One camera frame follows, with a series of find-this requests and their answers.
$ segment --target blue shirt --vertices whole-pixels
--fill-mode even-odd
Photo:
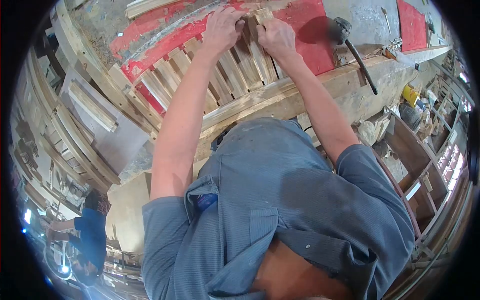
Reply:
[[[348,147],[336,170],[293,121],[235,126],[184,197],[143,206],[149,298],[263,299],[250,289],[275,236],[356,299],[380,299],[413,249],[411,221],[370,148]]]
[[[80,251],[97,269],[102,269],[107,255],[105,234],[106,217],[100,212],[84,208],[82,217],[75,217],[75,229],[80,238],[70,235],[70,243]]]

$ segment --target man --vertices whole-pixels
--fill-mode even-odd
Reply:
[[[87,286],[93,285],[103,272],[107,255],[105,219],[110,206],[106,196],[93,190],[85,198],[82,217],[53,222],[47,230],[47,247],[53,240],[63,240],[78,249],[80,253],[72,261],[72,271]],[[64,232],[68,229],[80,231],[80,238]]]
[[[413,249],[410,219],[285,22],[257,26],[259,42],[296,84],[338,175],[298,123],[262,118],[233,127],[192,183],[208,81],[240,38],[243,14],[209,16],[158,134],[143,206],[148,296],[379,299]]]

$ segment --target yellow container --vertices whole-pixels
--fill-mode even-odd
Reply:
[[[403,98],[408,102],[408,105],[415,108],[417,100],[420,99],[420,93],[415,92],[408,84],[403,88]]]

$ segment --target red painted surface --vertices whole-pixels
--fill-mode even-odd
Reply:
[[[403,0],[396,1],[400,18],[402,52],[427,47],[425,15]]]
[[[123,31],[123,36],[118,36],[110,43],[110,50],[118,59],[121,59],[121,50],[127,50],[130,43],[140,39],[140,35],[144,35],[152,30],[160,27],[160,20],[168,22],[173,14],[180,12],[185,8],[185,4],[193,3],[195,0],[184,0],[182,2],[172,3],[163,7],[156,8],[137,17]]]
[[[237,10],[248,11],[241,7],[243,2],[233,3],[228,6],[233,6]],[[173,49],[183,45],[194,36],[200,37],[200,34],[205,31],[207,17],[201,20],[190,22],[180,28],[175,29],[172,33],[166,35],[163,39],[158,41],[154,46],[149,48],[140,58],[127,60],[121,69],[130,81],[140,76],[146,69],[156,63],[160,58],[165,57]]]
[[[293,1],[289,7],[272,13],[292,26],[297,52],[315,75],[335,68],[322,0]]]
[[[143,83],[139,83],[135,86],[135,89],[142,94],[145,99],[150,103],[153,108],[163,117],[165,116],[166,111],[163,109],[163,107],[160,105],[160,103],[153,97],[153,95],[150,93],[150,91],[147,89],[147,87]]]

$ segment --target hammer handle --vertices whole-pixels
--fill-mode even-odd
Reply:
[[[355,46],[352,45],[352,43],[350,43],[350,41],[348,39],[345,40],[345,44],[347,45],[347,47],[350,49],[350,51],[352,52],[353,56],[355,57],[355,59],[357,60],[357,62],[359,63],[360,65],[360,69],[363,71],[363,74],[365,74],[365,77],[367,77],[367,81],[368,83],[370,83],[370,86],[372,87],[372,91],[375,95],[378,95],[378,90],[377,90],[377,87],[375,86],[375,84],[373,83],[373,80],[372,78],[370,77],[370,74],[368,73],[368,70],[367,70],[367,67],[365,66],[365,64],[363,63],[361,57],[360,57],[360,54],[358,53],[357,49],[355,48]]]

